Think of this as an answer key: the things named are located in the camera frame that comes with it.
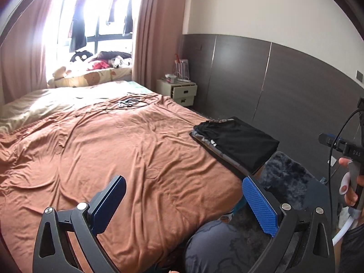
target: dark wall panel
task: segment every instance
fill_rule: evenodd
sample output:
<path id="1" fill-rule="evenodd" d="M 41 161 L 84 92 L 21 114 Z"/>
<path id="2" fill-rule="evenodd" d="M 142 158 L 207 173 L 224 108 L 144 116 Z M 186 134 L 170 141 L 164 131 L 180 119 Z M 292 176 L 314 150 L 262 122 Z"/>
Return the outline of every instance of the dark wall panel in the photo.
<path id="1" fill-rule="evenodd" d="M 250 123 L 258 104 L 270 42 L 218 35 L 206 100 L 206 115 L 237 116 Z"/>
<path id="2" fill-rule="evenodd" d="M 279 150 L 320 179 L 327 177 L 329 148 L 320 145 L 317 137 L 321 132 L 338 133 L 359 96 L 364 96 L 364 90 L 334 67 L 273 44 L 252 125 L 278 139 Z M 341 136 L 352 140 L 358 120 L 353 117 Z"/>
<path id="3" fill-rule="evenodd" d="M 205 102 L 209 86 L 216 35 L 183 36 L 182 58 L 188 59 L 191 81 L 198 85 L 193 108 L 206 115 Z"/>

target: nightstand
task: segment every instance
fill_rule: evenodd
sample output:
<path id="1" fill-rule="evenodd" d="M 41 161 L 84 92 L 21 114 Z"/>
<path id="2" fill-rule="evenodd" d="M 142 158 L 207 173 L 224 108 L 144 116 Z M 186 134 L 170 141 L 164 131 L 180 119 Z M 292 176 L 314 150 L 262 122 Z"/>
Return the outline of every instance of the nightstand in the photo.
<path id="1" fill-rule="evenodd" d="M 165 80 L 157 80 L 157 93 L 170 96 L 181 106 L 191 106 L 197 93 L 197 85 L 193 82 L 176 81 L 176 83 L 171 84 Z"/>

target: black cable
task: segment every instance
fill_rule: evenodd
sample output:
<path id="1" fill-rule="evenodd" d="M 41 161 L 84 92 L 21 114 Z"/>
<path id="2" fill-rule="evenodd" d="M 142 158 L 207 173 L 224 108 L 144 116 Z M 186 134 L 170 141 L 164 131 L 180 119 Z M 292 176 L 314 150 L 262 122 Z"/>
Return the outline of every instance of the black cable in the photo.
<path id="1" fill-rule="evenodd" d="M 137 108 L 143 108 L 145 106 L 148 106 L 150 104 L 153 104 L 153 103 L 148 103 L 146 102 L 147 99 L 154 99 L 156 101 L 158 101 L 158 97 L 154 96 L 154 95 L 143 95 L 142 97 L 140 97 L 140 99 L 137 99 L 138 96 L 136 97 L 133 97 L 133 99 L 137 100 L 137 102 L 133 103 L 133 104 L 130 104 L 130 105 L 127 105 L 125 104 L 125 106 L 123 107 L 117 107 L 117 108 L 102 108 L 102 109 L 96 109 L 96 110 L 91 110 L 91 111 L 87 111 L 87 112 L 83 112 L 83 113 L 80 113 L 78 115 L 75 115 L 74 117 L 79 117 L 79 116 L 82 116 L 82 115 L 85 115 L 85 114 L 89 114 L 89 113 L 94 113 L 94 112 L 102 112 L 104 111 L 105 113 L 109 113 L 111 111 L 114 111 L 114 110 L 128 110 L 128 109 L 137 109 Z M 118 105 L 118 103 L 121 102 L 122 103 L 122 100 L 121 101 L 118 101 L 117 103 L 111 103 L 113 105 Z M 144 103 L 143 106 L 136 106 L 136 104 L 140 104 L 140 103 Z"/>
<path id="2" fill-rule="evenodd" d="M 364 109 L 357 109 L 356 111 L 354 111 L 350 117 L 345 121 L 345 123 L 343 124 L 343 126 L 341 127 L 339 133 L 337 134 L 337 136 L 335 137 L 331 147 L 330 147 L 330 153 L 329 153 L 329 177 L 328 177 L 328 182 L 329 182 L 329 197 L 330 197 L 330 215 L 331 215 L 331 229 L 333 228 L 334 225 L 334 220 L 333 220 L 333 216 L 332 216 L 332 194 L 331 194 L 331 156 L 332 156 L 332 150 L 334 149 L 335 143 L 337 141 L 337 139 L 339 138 L 341 132 L 343 131 L 344 127 L 346 126 L 346 124 L 348 124 L 348 122 L 350 121 L 350 119 L 358 112 L 364 112 Z"/>

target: orange bedsheet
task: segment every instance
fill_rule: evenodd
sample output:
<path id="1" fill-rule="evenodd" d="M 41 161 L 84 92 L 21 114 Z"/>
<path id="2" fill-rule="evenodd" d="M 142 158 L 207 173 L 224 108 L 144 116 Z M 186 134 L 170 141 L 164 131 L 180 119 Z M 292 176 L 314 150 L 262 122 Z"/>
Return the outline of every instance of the orange bedsheet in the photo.
<path id="1" fill-rule="evenodd" d="M 98 238 L 125 273 L 143 272 L 241 198 L 241 181 L 189 136 L 205 119 L 169 97 L 143 97 L 134 108 L 113 99 L 0 133 L 0 228 L 23 273 L 44 209 L 89 201 L 116 174 L 127 192 Z"/>

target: hand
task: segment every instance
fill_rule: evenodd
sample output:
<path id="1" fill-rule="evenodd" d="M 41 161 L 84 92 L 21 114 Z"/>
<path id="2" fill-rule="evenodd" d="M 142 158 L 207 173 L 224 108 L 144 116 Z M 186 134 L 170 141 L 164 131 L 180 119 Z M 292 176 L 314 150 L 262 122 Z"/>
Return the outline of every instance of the hand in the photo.
<path id="1" fill-rule="evenodd" d="M 343 167 L 348 167 L 348 163 L 350 162 L 350 159 L 347 158 L 340 158 L 339 164 Z M 364 176 L 358 176 L 356 179 L 356 182 L 358 185 L 364 187 Z M 341 195 L 345 194 L 345 202 L 349 206 L 354 206 L 356 201 L 358 200 L 358 195 L 356 195 L 353 188 L 350 186 L 350 173 L 346 173 L 341 181 L 341 186 L 339 193 Z M 361 225 L 364 223 L 364 211 L 361 213 L 361 217 L 358 219 L 358 225 Z"/>

